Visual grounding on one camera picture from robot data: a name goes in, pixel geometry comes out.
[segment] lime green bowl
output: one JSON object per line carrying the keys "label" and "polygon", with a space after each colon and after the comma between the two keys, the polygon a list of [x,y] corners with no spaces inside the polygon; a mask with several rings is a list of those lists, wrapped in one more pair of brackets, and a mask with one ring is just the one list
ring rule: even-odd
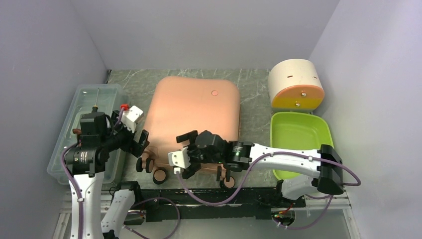
{"label": "lime green bowl", "polygon": [[[321,144],[334,147],[327,123],[320,117],[297,113],[279,112],[271,117],[270,146],[290,150],[320,149]],[[299,173],[273,170],[278,180],[291,179]]]}

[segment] black base frame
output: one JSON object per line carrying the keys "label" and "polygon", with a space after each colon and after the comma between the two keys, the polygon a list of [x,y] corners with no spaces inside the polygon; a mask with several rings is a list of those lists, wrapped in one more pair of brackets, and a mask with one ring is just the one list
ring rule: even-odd
{"label": "black base frame", "polygon": [[[208,202],[220,202],[233,194],[236,189],[192,189],[199,198]],[[296,208],[306,206],[303,197],[291,201],[282,198],[274,187],[242,188],[230,204],[220,207],[209,207],[194,200],[183,189],[143,189],[143,199],[164,197],[178,205],[181,219],[214,219],[255,217],[257,220],[271,219],[271,208],[288,208],[291,204]],[[176,220],[174,206],[167,201],[150,201],[135,209],[146,210],[146,222]],[[127,225],[140,225],[142,220],[126,222]]]}

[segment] red connector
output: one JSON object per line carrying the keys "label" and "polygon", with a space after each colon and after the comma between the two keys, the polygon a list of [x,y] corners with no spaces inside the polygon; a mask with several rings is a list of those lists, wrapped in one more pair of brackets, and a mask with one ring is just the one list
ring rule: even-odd
{"label": "red connector", "polygon": [[120,109],[124,108],[124,110],[128,110],[129,109],[129,104],[121,104]]}

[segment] wheel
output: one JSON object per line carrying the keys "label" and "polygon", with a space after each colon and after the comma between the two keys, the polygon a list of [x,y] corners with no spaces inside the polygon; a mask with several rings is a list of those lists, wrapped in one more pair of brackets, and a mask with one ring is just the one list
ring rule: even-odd
{"label": "wheel", "polygon": [[236,181],[234,180],[233,177],[230,177],[228,179],[229,181],[227,182],[227,180],[221,180],[220,181],[220,187],[223,189],[231,189],[234,187],[234,185],[236,184]]}
{"label": "wheel", "polygon": [[144,169],[142,168],[142,158],[139,158],[136,162],[136,172],[142,172]]}
{"label": "wheel", "polygon": [[157,185],[164,183],[166,180],[167,180],[167,171],[164,169],[158,169],[157,171],[154,172],[154,175],[152,176],[152,181]]}
{"label": "wheel", "polygon": [[145,161],[145,172],[152,173],[153,168],[154,168],[154,160],[147,158]]}

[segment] skin-colored pad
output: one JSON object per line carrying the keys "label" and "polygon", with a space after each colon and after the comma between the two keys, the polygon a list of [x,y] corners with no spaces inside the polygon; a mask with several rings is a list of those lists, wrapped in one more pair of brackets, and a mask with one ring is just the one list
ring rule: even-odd
{"label": "skin-colored pad", "polygon": [[[195,79],[169,76],[155,89],[144,129],[149,132],[150,158],[159,167],[168,165],[169,152],[188,142],[176,143],[176,136],[208,130],[223,139],[238,140],[240,93],[235,84],[220,79]],[[220,164],[205,164],[202,172],[216,173]]]}

